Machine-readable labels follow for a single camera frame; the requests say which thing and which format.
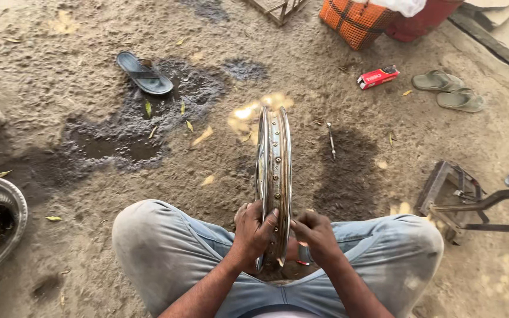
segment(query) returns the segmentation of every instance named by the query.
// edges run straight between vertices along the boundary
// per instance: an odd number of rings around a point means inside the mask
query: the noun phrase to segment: sandal
[[[162,95],[174,87],[168,77],[153,67],[149,59],[139,59],[131,52],[121,51],[117,54],[117,64],[146,93]]]
[[[484,98],[476,95],[470,88],[459,88],[452,93],[439,93],[436,97],[441,107],[462,110],[463,112],[480,112],[486,104]]]
[[[439,90],[441,92],[452,92],[465,86],[462,79],[435,69],[425,75],[412,77],[412,85],[418,90]]]

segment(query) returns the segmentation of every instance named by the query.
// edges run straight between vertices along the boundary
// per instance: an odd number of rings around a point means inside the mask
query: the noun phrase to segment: person
[[[292,220],[307,257],[321,269],[286,285],[251,276],[277,223],[261,223],[260,201],[235,216],[236,233],[196,220],[159,200],[125,208],[113,225],[113,247],[153,317],[408,317],[443,255],[428,221],[398,214],[334,222],[317,213]]]

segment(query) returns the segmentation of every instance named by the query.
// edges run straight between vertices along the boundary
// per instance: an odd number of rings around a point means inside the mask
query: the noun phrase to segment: metal frame
[[[262,221],[278,208],[278,223],[264,254],[256,260],[257,272],[277,271],[286,263],[292,209],[292,145],[286,109],[261,106],[258,123],[255,199],[262,200]]]
[[[294,13],[300,11],[306,4],[308,4],[311,0],[293,0],[292,6],[288,11],[288,4],[290,0],[284,0],[283,3],[272,7],[266,8],[263,4],[260,4],[257,0],[248,0],[250,4],[252,4],[258,11],[262,12],[264,15],[268,16],[274,23],[276,23],[279,27],[286,24],[286,22],[292,17]],[[272,14],[273,11],[280,10],[280,15],[277,18]]]
[[[439,206],[435,203],[446,181],[456,185],[454,195],[459,197],[463,204]],[[484,210],[509,199],[509,189],[496,191],[483,199],[485,194],[478,181],[460,166],[440,161],[429,176],[415,208],[425,216],[431,213],[442,220],[454,231],[453,234],[462,235],[464,230],[509,232],[509,225],[490,224],[490,219],[484,213]],[[476,212],[482,224],[470,223],[472,215],[470,212]]]

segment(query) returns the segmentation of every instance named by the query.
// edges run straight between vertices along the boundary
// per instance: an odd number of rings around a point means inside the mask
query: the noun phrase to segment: red box
[[[389,82],[396,78],[398,74],[400,74],[400,72],[396,69],[396,66],[390,65],[372,72],[364,73],[357,79],[357,84],[360,88],[366,90],[372,86]]]

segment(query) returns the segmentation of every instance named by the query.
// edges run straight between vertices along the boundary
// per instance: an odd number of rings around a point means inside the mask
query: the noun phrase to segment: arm
[[[260,201],[245,203],[237,212],[237,230],[229,253],[209,274],[173,302],[158,318],[214,317],[241,271],[249,271],[262,255],[273,228],[278,210],[261,224]]]
[[[312,257],[329,276],[349,317],[394,318],[364,283],[339,248],[331,223],[317,213],[304,213],[290,227],[307,244]]]

